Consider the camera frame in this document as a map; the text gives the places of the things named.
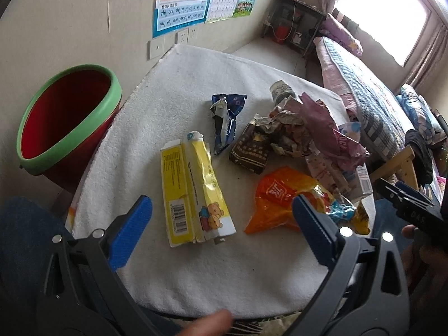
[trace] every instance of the finger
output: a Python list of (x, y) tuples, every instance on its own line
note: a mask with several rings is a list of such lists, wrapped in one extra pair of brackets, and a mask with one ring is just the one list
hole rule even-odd
[(422, 296), (415, 301), (414, 312), (416, 314), (422, 313), (423, 310), (426, 308), (428, 302), (429, 302), (428, 294), (427, 293), (422, 294)]
[(420, 259), (436, 273), (448, 272), (448, 254), (440, 248), (423, 245), (420, 248)]
[(402, 235), (406, 239), (414, 239), (415, 226), (414, 225), (406, 225), (402, 228)]
[(409, 273), (411, 271), (413, 259), (414, 259), (414, 256), (412, 254), (412, 245), (409, 245), (402, 252), (402, 262), (403, 262), (403, 267), (405, 269), (405, 273)]
[(194, 321), (177, 336), (221, 336), (229, 330), (232, 323), (231, 313), (221, 310)]

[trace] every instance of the small carton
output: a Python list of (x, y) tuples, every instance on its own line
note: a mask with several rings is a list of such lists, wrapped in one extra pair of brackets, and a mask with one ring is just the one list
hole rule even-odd
[(355, 171), (344, 171), (342, 174), (351, 188), (347, 197), (352, 202), (357, 202), (373, 193), (369, 173), (365, 164), (358, 165)]
[(161, 149), (165, 219), (171, 247), (215, 243), (236, 232), (200, 132)]

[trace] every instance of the plaid bedding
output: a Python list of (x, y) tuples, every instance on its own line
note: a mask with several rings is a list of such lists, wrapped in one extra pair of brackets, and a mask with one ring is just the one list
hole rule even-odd
[(405, 133), (396, 119), (392, 92), (357, 57), (329, 38), (322, 38), (334, 65), (357, 103), (357, 118), (367, 138), (384, 159), (405, 147)]

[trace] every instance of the denim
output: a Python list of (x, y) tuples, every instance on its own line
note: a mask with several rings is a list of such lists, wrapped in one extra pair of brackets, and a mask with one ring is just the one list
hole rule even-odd
[[(42, 269), (54, 235), (60, 234), (67, 240), (72, 235), (61, 220), (52, 213), (23, 197), (8, 200), (0, 211), (0, 279), (13, 302), (30, 315), (36, 309), (36, 297), (41, 286)], [(84, 273), (84, 280), (89, 279)], [(96, 285), (86, 283), (95, 304), (102, 302)], [(140, 307), (154, 326), (164, 336), (173, 336), (182, 328), (149, 310)]]
[(409, 222), (402, 220), (396, 215), (396, 209), (387, 199), (376, 200), (375, 210), (375, 224), (373, 225), (371, 237), (380, 238), (383, 232), (390, 232), (401, 254), (404, 249), (412, 244), (412, 240), (406, 239), (402, 235), (402, 228), (409, 225)]

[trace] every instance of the human hand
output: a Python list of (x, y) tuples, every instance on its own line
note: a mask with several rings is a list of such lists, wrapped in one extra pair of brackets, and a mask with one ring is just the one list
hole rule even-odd
[[(402, 234), (407, 239), (414, 238), (415, 226), (408, 225), (402, 229)], [(413, 312), (421, 313), (423, 309), (439, 293), (445, 282), (448, 280), (448, 254), (441, 248), (423, 245), (419, 252), (422, 262), (428, 265), (427, 272), (431, 277), (429, 287), (413, 304)], [(415, 278), (414, 270), (414, 252), (413, 244), (408, 246), (402, 253), (402, 262), (405, 269), (408, 286), (412, 284)]]
[(233, 322), (230, 312), (221, 310), (197, 319), (176, 336), (221, 336), (229, 330)]

